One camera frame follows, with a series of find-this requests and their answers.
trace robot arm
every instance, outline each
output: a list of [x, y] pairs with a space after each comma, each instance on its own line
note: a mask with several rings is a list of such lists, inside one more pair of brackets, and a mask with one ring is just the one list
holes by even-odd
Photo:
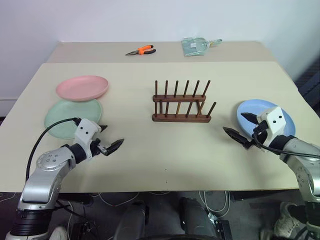
[[48, 225], [58, 200], [63, 178], [83, 160], [102, 153], [105, 156], [116, 151], [124, 139], [109, 147], [100, 144], [96, 133], [107, 126], [82, 119], [75, 131], [73, 145], [64, 145], [42, 154], [36, 161], [36, 169], [23, 188], [16, 218], [6, 240], [47, 239]]
[[253, 140], [248, 141], [232, 128], [223, 127], [224, 131], [246, 149], [254, 145], [271, 151], [289, 166], [305, 201], [307, 229], [313, 239], [320, 240], [320, 147], [283, 135], [286, 121], [280, 107], [269, 108], [258, 116], [241, 115], [257, 125]]

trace plastic bag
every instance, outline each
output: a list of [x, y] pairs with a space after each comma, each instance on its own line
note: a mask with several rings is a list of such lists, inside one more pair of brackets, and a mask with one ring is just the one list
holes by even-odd
[[208, 48], [216, 46], [222, 42], [222, 39], [207, 41], [203, 37], [188, 37], [181, 41], [183, 53], [185, 56], [205, 55]]

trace wooden peg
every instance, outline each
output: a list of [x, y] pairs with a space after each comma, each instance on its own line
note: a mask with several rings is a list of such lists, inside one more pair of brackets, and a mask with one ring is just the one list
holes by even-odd
[[215, 105], [216, 105], [216, 104], [217, 104], [217, 102], [214, 102], [214, 103], [212, 104], [212, 107], [210, 108], [210, 111], [209, 111], [208, 114], [206, 115], [207, 118], [211, 115], [212, 110], [215, 108]]
[[175, 81], [174, 97], [177, 96], [177, 89], [178, 89], [178, 81]]
[[211, 82], [211, 81], [209, 80], [208, 83], [206, 84], [205, 89], [204, 89], [203, 94], [202, 94], [202, 97], [205, 96], [206, 91], [207, 91], [207, 89], [208, 89], [208, 87], [209, 87], [210, 82]]
[[160, 114], [162, 114], [162, 101], [160, 101]]
[[165, 117], [168, 117], [168, 109], [169, 109], [169, 102], [166, 102], [166, 106], [165, 106]]
[[186, 85], [185, 85], [185, 89], [184, 89], [183, 97], [185, 97], [185, 96], [186, 96], [187, 89], [188, 89], [188, 85], [189, 85], [189, 80], [188, 80], [188, 81], [186, 81]]
[[168, 92], [168, 80], [165, 81], [165, 90], [164, 90], [164, 97], [167, 97], [167, 92]]
[[195, 95], [196, 95], [196, 92], [197, 92], [197, 89], [198, 89], [199, 83], [200, 83], [200, 81], [199, 81], [199, 80], [198, 80], [198, 81], [196, 81], [195, 89], [194, 89], [194, 92], [193, 92], [193, 95], [192, 95], [192, 97], [193, 97], [193, 98], [194, 98], [194, 97], [195, 97]]
[[155, 81], [155, 97], [158, 97], [158, 81]]
[[179, 114], [180, 104], [181, 104], [181, 102], [178, 102], [178, 106], [176, 107], [176, 112], [175, 112], [176, 118], [178, 117], [178, 114]]
[[196, 116], [195, 116], [196, 118], [199, 117], [199, 115], [200, 115], [200, 113], [201, 113], [201, 110], [202, 110], [204, 104], [205, 104], [205, 102], [203, 101], [203, 102], [201, 103], [201, 106], [200, 106], [199, 110], [198, 110], [198, 113], [197, 113]]
[[185, 117], [187, 118], [189, 116], [190, 110], [191, 110], [192, 102], [190, 102], [188, 110], [186, 111]]

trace table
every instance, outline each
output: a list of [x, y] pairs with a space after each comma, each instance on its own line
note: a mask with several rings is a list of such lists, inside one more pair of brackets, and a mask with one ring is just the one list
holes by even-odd
[[[134, 56], [137, 59], [145, 56]], [[280, 105], [296, 124], [296, 136], [320, 145], [320, 120], [299, 94], [295, 84], [272, 61], [213, 62], [96, 62], [45, 63], [23, 91], [0, 126], [0, 192], [21, 192], [30, 151], [44, 130], [44, 118], [60, 99], [55, 87], [81, 75], [108, 79], [109, 89], [98, 99], [103, 108], [100, 135], [111, 143], [124, 138], [118, 151], [77, 165], [64, 179], [62, 192], [133, 192], [192, 190], [278, 190], [298, 187], [294, 173], [278, 156], [253, 147], [245, 150], [229, 138], [222, 127], [239, 129], [235, 112], [248, 99], [265, 99]], [[202, 112], [217, 105], [209, 123], [153, 122], [155, 92], [172, 93], [179, 80], [183, 92], [190, 80], [191, 93], [200, 80], [199, 93], [207, 80]], [[169, 111], [175, 112], [176, 105]], [[181, 104], [180, 112], [188, 106]], [[71, 144], [46, 135], [33, 162], [43, 152]]]

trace gray floor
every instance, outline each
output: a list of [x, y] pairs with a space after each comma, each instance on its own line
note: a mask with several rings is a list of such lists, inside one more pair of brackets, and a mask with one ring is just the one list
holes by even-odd
[[[106, 201], [117, 204], [132, 198], [135, 194], [135, 192], [103, 193], [102, 196]], [[211, 208], [219, 209], [223, 206], [225, 200], [223, 192], [211, 191], [206, 194], [207, 204]], [[12, 195], [12, 193], [2, 193], [0, 201]], [[6, 233], [10, 230], [19, 197], [20, 194], [17, 193], [13, 199], [0, 202], [0, 239], [4, 239]], [[181, 197], [195, 198], [201, 203], [197, 191], [170, 192], [160, 196], [148, 192], [139, 194], [136, 200], [144, 200], [150, 208], [149, 224], [146, 226], [147, 236], [183, 233], [178, 214], [178, 202]], [[232, 201], [230, 211], [223, 219], [229, 221], [233, 239], [258, 240], [259, 230], [261, 228], [271, 228], [278, 218], [279, 205], [283, 201], [294, 202], [298, 205], [303, 204], [300, 193], [297, 190], [242, 201]], [[112, 207], [96, 197], [93, 205], [85, 207], [87, 217], [96, 221], [102, 240], [107, 240], [113, 236], [121, 216], [129, 204]], [[73, 206], [77, 213], [84, 213], [82, 205], [74, 203]], [[64, 210], [54, 212], [50, 229], [52, 230], [58, 225], [67, 226], [69, 216], [70, 214]], [[72, 217], [71, 223], [75, 223], [78, 220], [77, 217]]]

